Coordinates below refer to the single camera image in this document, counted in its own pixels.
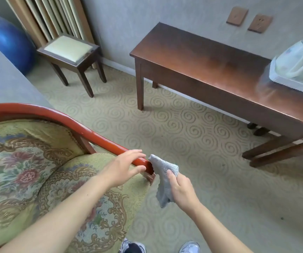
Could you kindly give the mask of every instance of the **left hand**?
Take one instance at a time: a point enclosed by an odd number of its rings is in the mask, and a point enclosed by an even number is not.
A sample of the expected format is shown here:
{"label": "left hand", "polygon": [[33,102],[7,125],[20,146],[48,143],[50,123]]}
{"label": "left hand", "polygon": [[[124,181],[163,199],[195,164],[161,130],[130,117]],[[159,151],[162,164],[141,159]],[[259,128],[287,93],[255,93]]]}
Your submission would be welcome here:
{"label": "left hand", "polygon": [[136,174],[146,170],[143,165],[136,166],[132,170],[129,170],[129,166],[137,158],[144,158],[146,155],[142,153],[142,150],[129,150],[118,155],[111,162],[109,162],[103,170],[101,170],[98,176],[108,182],[109,189],[112,187],[118,187],[126,183]]}

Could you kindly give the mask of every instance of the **electrical outlet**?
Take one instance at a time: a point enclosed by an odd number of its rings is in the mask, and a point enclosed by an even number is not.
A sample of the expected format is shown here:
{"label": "electrical outlet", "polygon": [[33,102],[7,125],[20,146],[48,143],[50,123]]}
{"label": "electrical outlet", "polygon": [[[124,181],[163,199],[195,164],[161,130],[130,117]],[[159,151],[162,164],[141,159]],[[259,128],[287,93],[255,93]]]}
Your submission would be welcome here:
{"label": "electrical outlet", "polygon": [[243,23],[248,11],[249,9],[242,7],[233,7],[226,23],[239,27]]}
{"label": "electrical outlet", "polygon": [[249,26],[248,30],[261,34],[265,32],[265,30],[271,24],[272,19],[273,19],[272,16],[257,14],[253,19],[251,25]]}

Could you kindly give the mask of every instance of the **shoe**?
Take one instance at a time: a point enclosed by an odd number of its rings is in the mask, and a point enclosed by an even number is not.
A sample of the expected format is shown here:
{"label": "shoe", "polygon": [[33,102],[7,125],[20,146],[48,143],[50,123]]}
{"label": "shoe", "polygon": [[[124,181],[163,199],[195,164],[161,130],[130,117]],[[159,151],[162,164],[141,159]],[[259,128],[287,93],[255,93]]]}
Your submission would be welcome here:
{"label": "shoe", "polygon": [[183,244],[178,253],[199,253],[200,247],[197,242],[186,242]]}
{"label": "shoe", "polygon": [[127,238],[124,238],[118,253],[124,253],[126,250],[132,248],[137,248],[137,253],[146,253],[146,247],[142,243],[132,242],[127,240]]}

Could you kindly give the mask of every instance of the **swirl pattern carpet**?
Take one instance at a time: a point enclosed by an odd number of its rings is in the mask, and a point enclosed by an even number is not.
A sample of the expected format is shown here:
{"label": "swirl pattern carpet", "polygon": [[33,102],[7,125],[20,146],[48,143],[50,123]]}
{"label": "swirl pattern carpet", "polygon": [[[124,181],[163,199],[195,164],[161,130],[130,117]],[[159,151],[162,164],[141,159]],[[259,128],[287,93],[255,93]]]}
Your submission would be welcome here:
{"label": "swirl pattern carpet", "polygon": [[[268,140],[246,124],[145,82],[145,111],[137,109],[135,77],[104,66],[86,76],[90,98],[78,76],[63,69],[64,86],[40,60],[27,76],[57,110],[129,149],[143,149],[179,165],[201,202],[254,252],[303,252],[303,156],[258,169],[242,152]],[[194,240],[210,252],[195,224],[173,203],[161,209],[158,180],[141,205],[127,238],[150,253],[178,252]]]}

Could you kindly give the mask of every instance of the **baseboard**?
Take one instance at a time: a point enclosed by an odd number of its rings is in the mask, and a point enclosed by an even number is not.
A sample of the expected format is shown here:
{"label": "baseboard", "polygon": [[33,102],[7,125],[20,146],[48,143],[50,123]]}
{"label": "baseboard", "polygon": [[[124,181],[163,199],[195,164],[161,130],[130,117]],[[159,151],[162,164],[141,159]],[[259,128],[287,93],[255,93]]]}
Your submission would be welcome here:
{"label": "baseboard", "polygon": [[[110,67],[112,67],[112,68],[115,68],[115,69],[117,69],[117,70],[119,70],[119,71],[122,71],[122,72],[125,72],[125,73],[127,73],[127,74],[130,74],[130,75],[132,75],[132,76],[136,76],[135,70],[132,69],[132,68],[130,68],[130,67],[121,65],[121,64],[119,64],[119,63],[116,63],[116,62],[111,61],[111,60],[106,59],[106,58],[102,58],[102,63],[105,64],[105,65],[107,65],[107,66],[110,66]],[[144,80],[145,80],[146,82],[152,83],[152,81],[149,80],[149,79],[147,79],[147,78],[144,78]],[[199,100],[197,100],[197,99],[195,99],[195,98],[193,98],[193,97],[190,97],[190,96],[188,96],[188,95],[185,95],[185,94],[183,94],[183,93],[180,93],[180,92],[178,92],[178,91],[176,91],[176,90],[170,89],[170,88],[168,88],[168,87],[166,87],[166,86],[163,86],[163,85],[161,85],[161,84],[159,84],[159,86],[160,86],[161,88],[164,88],[164,89],[167,89],[167,90],[169,90],[169,91],[171,91],[171,92],[174,92],[174,93],[176,93],[176,94],[178,94],[178,95],[180,95],[180,96],[182,96],[182,97],[185,97],[186,99],[192,100],[192,101],[197,102],[197,103],[199,103],[199,104],[201,104],[201,105],[203,105],[203,106],[206,106],[206,107],[208,107],[208,108],[210,108],[210,109],[212,109],[212,110],[216,110],[217,112],[220,112],[220,113],[225,114],[225,115],[227,115],[227,116],[233,117],[233,118],[235,118],[235,119],[237,119],[237,120],[239,120],[239,121],[242,121],[242,122],[244,122],[244,123],[249,123],[249,121],[247,121],[247,120],[245,120],[245,119],[242,119],[242,118],[240,118],[240,117],[238,117],[238,116],[235,116],[235,115],[233,115],[233,114],[230,114],[230,113],[228,113],[228,112],[225,112],[224,110],[221,110],[221,109],[219,109],[219,108],[216,108],[216,107],[214,107],[214,106],[211,106],[211,105],[209,105],[209,104],[207,104],[207,103],[204,103],[204,102],[202,102],[202,101],[199,101]],[[272,135],[275,135],[275,136],[277,136],[277,137],[280,136],[280,134],[278,134],[278,133],[276,133],[276,132],[273,132],[273,131],[270,131],[269,133],[272,134]],[[298,144],[303,143],[303,140],[300,139],[300,140],[294,141],[293,143],[296,144],[296,145],[298,145]]]}

